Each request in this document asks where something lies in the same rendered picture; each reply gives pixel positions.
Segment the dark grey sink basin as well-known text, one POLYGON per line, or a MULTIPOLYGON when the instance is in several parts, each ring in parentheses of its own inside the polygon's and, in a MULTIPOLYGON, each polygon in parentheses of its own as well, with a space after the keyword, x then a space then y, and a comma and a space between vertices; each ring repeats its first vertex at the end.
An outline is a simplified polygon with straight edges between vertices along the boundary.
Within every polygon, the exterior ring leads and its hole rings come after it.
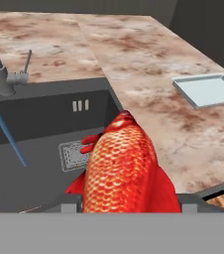
POLYGON ((51 202, 86 167, 80 141, 103 131, 123 109, 105 77, 18 86, 0 94, 0 115, 23 157, 0 127, 0 212, 51 202))

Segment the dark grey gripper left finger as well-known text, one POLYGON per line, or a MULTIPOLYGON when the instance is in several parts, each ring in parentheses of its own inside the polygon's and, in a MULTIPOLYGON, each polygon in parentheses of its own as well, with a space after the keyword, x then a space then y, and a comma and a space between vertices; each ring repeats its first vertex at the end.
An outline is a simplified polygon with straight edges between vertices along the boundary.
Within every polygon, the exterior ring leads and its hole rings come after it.
POLYGON ((81 213, 81 205, 81 194, 62 194, 46 205, 45 212, 81 213))

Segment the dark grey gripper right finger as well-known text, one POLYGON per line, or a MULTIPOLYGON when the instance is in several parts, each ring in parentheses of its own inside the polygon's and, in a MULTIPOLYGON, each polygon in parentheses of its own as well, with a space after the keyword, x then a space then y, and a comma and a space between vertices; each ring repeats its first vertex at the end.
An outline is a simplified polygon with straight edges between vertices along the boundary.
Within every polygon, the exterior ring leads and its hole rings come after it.
POLYGON ((195 194, 179 193, 177 198, 183 213, 224 212, 223 207, 209 204, 195 194))

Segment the grey sink tap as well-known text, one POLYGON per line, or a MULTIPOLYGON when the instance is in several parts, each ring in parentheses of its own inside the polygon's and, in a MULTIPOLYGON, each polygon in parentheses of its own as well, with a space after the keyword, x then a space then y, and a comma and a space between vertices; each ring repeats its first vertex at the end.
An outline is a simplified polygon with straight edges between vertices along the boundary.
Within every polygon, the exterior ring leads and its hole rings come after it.
POLYGON ((28 65, 32 51, 28 52, 25 68, 19 72, 9 72, 0 60, 0 94, 10 96, 15 93, 15 85, 26 85, 29 80, 28 65))

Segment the pale blue tray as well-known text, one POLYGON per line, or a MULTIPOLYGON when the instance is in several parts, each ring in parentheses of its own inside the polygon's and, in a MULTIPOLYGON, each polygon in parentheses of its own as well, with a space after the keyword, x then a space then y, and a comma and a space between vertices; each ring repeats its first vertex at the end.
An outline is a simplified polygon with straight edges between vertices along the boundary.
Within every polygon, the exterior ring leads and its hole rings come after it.
POLYGON ((224 105, 224 73, 174 77, 172 85, 194 108, 224 105))

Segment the blue water stream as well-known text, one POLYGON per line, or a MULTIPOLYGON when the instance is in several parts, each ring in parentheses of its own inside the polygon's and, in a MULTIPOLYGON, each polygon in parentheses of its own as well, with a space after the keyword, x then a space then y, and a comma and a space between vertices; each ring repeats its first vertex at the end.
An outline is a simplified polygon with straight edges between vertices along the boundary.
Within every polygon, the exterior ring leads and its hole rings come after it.
POLYGON ((26 160, 21 152, 21 150, 18 148, 17 143, 15 142, 12 134, 10 133, 5 121, 3 120, 1 114, 0 114, 0 127, 4 133, 4 135, 6 136, 7 140, 9 141, 9 143, 11 144, 13 150, 15 151, 18 159, 20 160, 20 162, 22 163, 23 167, 27 167, 27 163, 26 160))

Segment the red orange fish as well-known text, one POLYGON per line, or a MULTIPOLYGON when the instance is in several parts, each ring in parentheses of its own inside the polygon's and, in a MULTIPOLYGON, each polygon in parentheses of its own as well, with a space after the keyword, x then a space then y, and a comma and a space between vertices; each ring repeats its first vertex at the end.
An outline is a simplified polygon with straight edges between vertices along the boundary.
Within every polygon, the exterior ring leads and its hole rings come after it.
POLYGON ((83 138, 82 145, 87 168, 65 192, 82 196, 84 212, 181 212, 151 139, 129 111, 83 138))

